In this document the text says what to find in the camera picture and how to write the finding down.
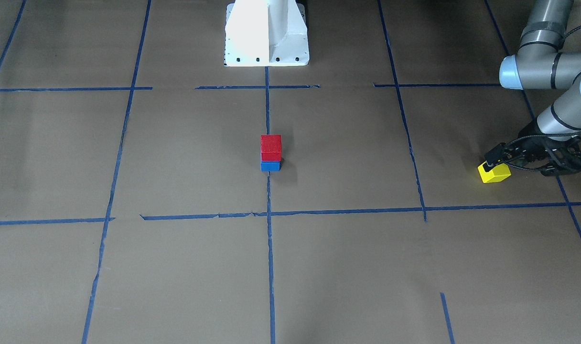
blue block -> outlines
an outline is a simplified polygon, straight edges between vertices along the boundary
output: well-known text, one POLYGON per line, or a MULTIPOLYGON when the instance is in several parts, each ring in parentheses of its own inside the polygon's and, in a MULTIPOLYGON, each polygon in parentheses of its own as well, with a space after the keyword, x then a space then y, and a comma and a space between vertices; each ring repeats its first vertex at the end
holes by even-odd
POLYGON ((280 170, 280 161, 261 161, 260 170, 263 172, 275 172, 280 170))

red block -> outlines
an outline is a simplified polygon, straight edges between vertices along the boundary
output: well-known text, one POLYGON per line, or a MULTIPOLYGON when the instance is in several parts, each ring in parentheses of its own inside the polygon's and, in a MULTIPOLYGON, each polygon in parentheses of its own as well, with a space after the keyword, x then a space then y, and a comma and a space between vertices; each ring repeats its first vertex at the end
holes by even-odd
POLYGON ((260 160, 261 161, 282 161, 282 136, 281 135, 261 135, 260 136, 260 160))

stacked blocks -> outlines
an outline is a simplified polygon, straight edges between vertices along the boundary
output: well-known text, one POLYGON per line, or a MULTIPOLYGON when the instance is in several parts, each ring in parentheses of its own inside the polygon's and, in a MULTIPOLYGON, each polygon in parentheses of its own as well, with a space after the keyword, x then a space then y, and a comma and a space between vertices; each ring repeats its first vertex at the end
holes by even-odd
POLYGON ((280 170, 282 161, 282 136, 260 136, 260 170, 274 172, 280 170))

grid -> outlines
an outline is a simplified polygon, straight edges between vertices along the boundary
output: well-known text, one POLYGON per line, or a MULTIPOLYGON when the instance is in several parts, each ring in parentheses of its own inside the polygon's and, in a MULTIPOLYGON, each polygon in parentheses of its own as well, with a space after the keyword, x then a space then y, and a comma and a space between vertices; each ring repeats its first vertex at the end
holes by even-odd
MULTIPOLYGON (((6 54, 8 52, 9 47, 11 46, 11 42, 13 37, 17 31, 17 27, 20 25, 20 21, 22 18, 22 13, 26 6, 26 2, 28 0, 22 0, 21 7, 17 14, 17 19, 14 23, 13 29, 11 31, 10 36, 8 37, 8 41, 6 46, 4 46, 4 51, 0 57, 0 70, 3 67, 4 59, 6 58, 6 54)), ((495 16, 492 12, 492 9, 489 5, 488 0, 484 0, 484 5, 488 10, 489 15, 492 19, 492 26, 496 30, 496 33, 500 39, 502 44, 502 48, 507 55, 509 55, 509 49, 507 48, 505 41, 503 41, 503 37, 501 34, 500 29, 496 23, 495 16)), ((415 172, 415 181, 417 186, 417 194, 419 195, 420 199, 420 207, 391 207, 391 208, 378 208, 378 209, 330 209, 330 210, 321 210, 321 209, 306 209, 301 211, 274 211, 271 208, 271 174, 270 172, 267 175, 267 211, 260 212, 260 213, 217 213, 217 214, 178 214, 178 215, 140 215, 142 220, 145 221, 161 221, 161 220, 189 220, 189 219, 198 219, 198 218, 234 218, 234 217, 265 217, 267 219, 267 235, 268 235, 268 247, 269 247, 269 316, 270 316, 270 335, 271 335, 271 343, 274 344, 276 342, 275 337, 275 295, 273 290, 273 277, 274 277, 274 266, 273 266, 273 235, 272 235, 272 219, 274 217, 281 217, 281 216, 289 216, 289 215, 297 215, 297 214, 311 214, 311 215, 334 215, 334 214, 375 214, 375 213, 422 213, 424 221, 428 221, 428 213, 430 212, 437 212, 437 211, 458 211, 458 210, 472 210, 472 209, 519 209, 519 208, 538 208, 538 207, 563 207, 568 209, 570 217, 573 221, 575 228, 577 229, 577 233, 581 240, 581 226, 577 221, 574 213, 574 207, 581 207, 581 202, 571 202, 567 196, 566 190, 564 189, 564 185, 560 178, 556 178, 557 185, 559 186, 560 192, 564 198, 564 202, 557 202, 557 203, 525 203, 525 204, 490 204, 490 205, 450 205, 450 206, 428 206, 425 204, 424 196, 422 195, 422 187, 420 183, 420 166, 417 164, 413 147, 411 144, 411 130, 407 124, 406 119, 406 111, 404 109, 403 97, 401 90, 407 87, 500 87, 499 84, 492 84, 492 83, 425 83, 425 84, 403 84, 400 83, 398 80, 396 68, 395 68, 395 61, 393 59, 393 52, 394 48, 391 46, 390 39, 388 36, 388 29, 386 26, 386 20, 384 16, 384 11, 382 9, 381 0, 377 0, 377 3, 374 6, 378 6, 382 30, 384 33, 385 43, 387 45, 388 50, 388 57, 389 63, 391 68, 391 73, 393 76, 394 84, 373 84, 373 87, 387 87, 394 89, 396 92, 396 96, 398 99, 398 104, 400 107, 400 113, 402 117, 402 122, 404 125, 404 131, 407 135, 407 148, 409 149, 409 155, 411 157, 411 161, 413 163, 413 170, 415 172)), ((125 139, 125 133, 128 127, 128 120, 131 112, 131 104, 133 102, 133 96, 135 91, 149 91, 153 90, 151 86, 137 86, 136 80, 138 78, 138 72, 140 69, 140 57, 142 54, 142 48, 144 46, 144 38, 147 35, 147 24, 149 20, 149 13, 151 11, 151 0, 148 0, 146 11, 144 15, 144 23, 142 26, 142 33, 140 37, 140 44, 135 60, 135 68, 133 70, 133 79, 131 81, 131 85, 127 87, 51 87, 51 88, 0 88, 0 92, 18 92, 18 91, 28 91, 28 92, 74 92, 74 91, 129 91, 129 99, 127 100, 127 109, 125 111, 124 117, 124 124, 121 129, 120 135, 120 142, 118 144, 118 153, 116 158, 116 165, 114 168, 113 174, 113 181, 110 189, 110 198, 109 203, 107 205, 107 210, 104 217, 96 217, 96 218, 53 218, 53 219, 35 219, 35 220, 4 220, 0 221, 0 226, 2 225, 33 225, 33 224, 70 224, 70 223, 78 223, 78 222, 88 222, 88 223, 101 223, 103 224, 103 230, 101 235, 101 242, 100 242, 100 255, 98 259, 97 265, 97 274, 94 278, 93 285, 92 285, 92 293, 89 299, 89 309, 86 315, 85 320, 85 330, 83 332, 82 342, 86 343, 89 335, 89 326, 90 320, 93 312, 94 302, 96 300, 97 295, 97 286, 98 286, 98 279, 99 274, 101 271, 101 262, 103 259, 103 255, 105 254, 105 239, 107 237, 108 232, 108 225, 109 222, 113 221, 114 218, 111 216, 111 212, 113 209, 114 203, 114 193, 116 190, 116 183, 118 180, 118 174, 121 166, 122 161, 122 153, 123 153, 123 144, 125 139)), ((262 86, 242 86, 242 85, 225 85, 225 86, 200 86, 197 87, 197 90, 203 90, 204 92, 217 92, 219 90, 234 90, 234 89, 263 89, 266 95, 266 103, 265 103, 265 118, 266 118, 266 132, 269 134, 269 118, 271 116, 270 109, 269 109, 269 90, 271 89, 310 89, 310 88, 321 88, 326 87, 326 85, 271 85, 269 83, 269 68, 264 68, 264 85, 262 86)), ((526 101, 526 106, 531 114, 531 117, 535 117, 533 113, 533 109, 531 104, 526 96, 526 93, 522 91, 522 95, 524 100, 526 101)), ((452 322, 450 320, 450 312, 448 311, 448 303, 446 302, 445 293, 441 292, 441 306, 443 310, 444 320, 448 329, 448 334, 450 337, 450 342, 454 344, 454 334, 452 331, 452 322)))

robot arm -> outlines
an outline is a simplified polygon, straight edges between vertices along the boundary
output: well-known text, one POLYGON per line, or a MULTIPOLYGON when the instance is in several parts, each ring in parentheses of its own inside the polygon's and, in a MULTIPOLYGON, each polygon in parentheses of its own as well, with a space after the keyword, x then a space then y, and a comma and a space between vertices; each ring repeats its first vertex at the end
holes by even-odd
POLYGON ((537 0, 522 33, 520 49, 505 57, 500 82, 511 89, 568 89, 518 139, 485 155, 488 172, 500 164, 537 170, 544 176, 581 172, 581 53, 559 53, 566 38, 572 0, 537 0), (539 168, 524 166, 548 159, 539 168))

